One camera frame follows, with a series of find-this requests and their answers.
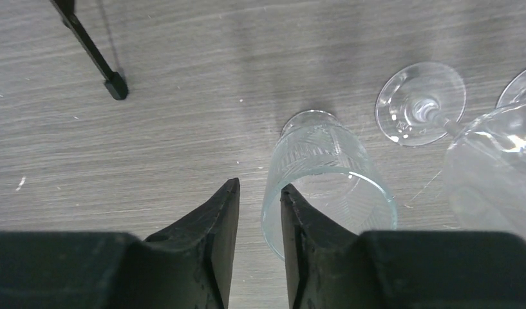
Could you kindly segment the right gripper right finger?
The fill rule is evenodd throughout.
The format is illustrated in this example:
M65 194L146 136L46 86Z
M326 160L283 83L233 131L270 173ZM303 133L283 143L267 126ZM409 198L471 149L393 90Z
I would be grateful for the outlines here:
M281 191L291 308L526 308L526 241L506 232L354 234Z

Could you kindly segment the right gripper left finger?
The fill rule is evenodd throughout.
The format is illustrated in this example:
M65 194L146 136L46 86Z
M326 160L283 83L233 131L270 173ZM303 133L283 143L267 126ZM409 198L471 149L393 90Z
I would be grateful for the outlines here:
M226 308L240 181L146 239L0 231L0 308Z

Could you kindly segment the clear wine glass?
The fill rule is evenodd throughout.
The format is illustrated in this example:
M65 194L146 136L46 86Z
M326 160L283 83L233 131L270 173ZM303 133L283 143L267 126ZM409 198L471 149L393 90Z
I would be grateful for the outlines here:
M501 108L509 104L515 104L526 100L526 69L518 74L505 87L500 95L496 108Z
M261 230L279 259L285 258L280 196L288 184L352 233L397 228L397 203L366 149L326 111L309 109L290 118L270 159Z
M510 232L526 241L526 100L461 124L466 99L453 68L419 62L385 83L375 119L388 139L406 147L450 136L443 192L460 226Z

